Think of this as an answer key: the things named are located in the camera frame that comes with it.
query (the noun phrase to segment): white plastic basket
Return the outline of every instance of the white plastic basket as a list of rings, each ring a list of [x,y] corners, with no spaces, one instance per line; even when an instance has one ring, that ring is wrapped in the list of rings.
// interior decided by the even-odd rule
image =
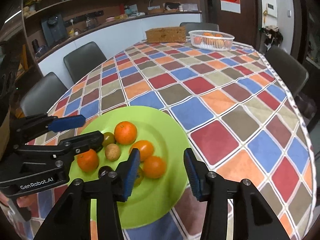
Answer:
[[[227,33],[216,31],[196,30],[190,31],[189,35],[192,46],[195,46],[200,49],[210,49],[219,51],[230,50],[234,40],[234,36]]]

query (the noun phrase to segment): plate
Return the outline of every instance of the plate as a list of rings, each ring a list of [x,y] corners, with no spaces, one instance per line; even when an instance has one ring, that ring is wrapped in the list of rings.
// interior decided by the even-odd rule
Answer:
[[[136,141],[152,142],[154,155],[162,157],[167,163],[166,173],[161,178],[144,178],[139,186],[133,188],[126,203],[118,202],[121,226],[128,229],[158,220],[181,198],[187,185],[183,151],[189,147],[189,142],[185,131],[171,116],[146,106],[127,106],[107,112],[91,122],[82,134],[96,130],[113,133],[115,126],[122,121],[132,122],[138,130]],[[69,173],[70,182],[76,178],[84,181],[97,179],[101,166],[108,165],[115,170],[119,162],[128,159],[131,147],[119,146],[121,156],[115,162],[105,158],[104,149],[98,152],[99,167],[92,173],[83,172],[76,161],[73,161]],[[96,200],[91,201],[91,219],[96,220]]]

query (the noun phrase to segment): brown woven box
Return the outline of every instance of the brown woven box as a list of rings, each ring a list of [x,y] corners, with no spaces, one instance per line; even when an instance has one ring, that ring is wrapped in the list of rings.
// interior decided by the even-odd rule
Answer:
[[[185,27],[166,27],[156,28],[146,31],[147,41],[149,43],[162,42],[185,42],[186,29]]]

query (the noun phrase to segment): gray chair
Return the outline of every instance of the gray chair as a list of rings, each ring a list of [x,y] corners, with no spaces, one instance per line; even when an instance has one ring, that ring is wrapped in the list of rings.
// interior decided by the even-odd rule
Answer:
[[[205,31],[219,31],[219,25],[215,23],[181,23],[180,27],[186,28],[186,36],[189,36],[190,31],[205,30]]]
[[[99,46],[93,41],[70,52],[63,58],[63,62],[74,83],[77,83],[106,60]]]
[[[272,46],[264,56],[295,98],[309,78],[308,71],[277,46]]]
[[[20,101],[25,116],[45,114],[68,89],[50,72],[36,83]]]

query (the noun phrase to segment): table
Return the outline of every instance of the table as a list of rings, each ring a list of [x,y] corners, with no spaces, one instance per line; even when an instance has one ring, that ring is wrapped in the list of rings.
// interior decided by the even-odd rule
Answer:
[[[128,105],[157,108],[185,130],[198,158],[225,179],[249,178],[272,207],[291,239],[301,239],[312,221],[316,169],[311,141],[291,93],[267,60],[251,46],[234,43],[213,52],[186,43],[141,42],[91,71],[49,111],[83,114],[86,125]],[[31,142],[55,145],[78,128],[49,132]],[[38,193],[32,220],[15,222],[32,239],[66,186]],[[124,230],[127,240],[198,239],[206,203],[187,187],[158,221]],[[228,238],[233,207],[228,201]],[[97,239],[92,221],[92,239]]]

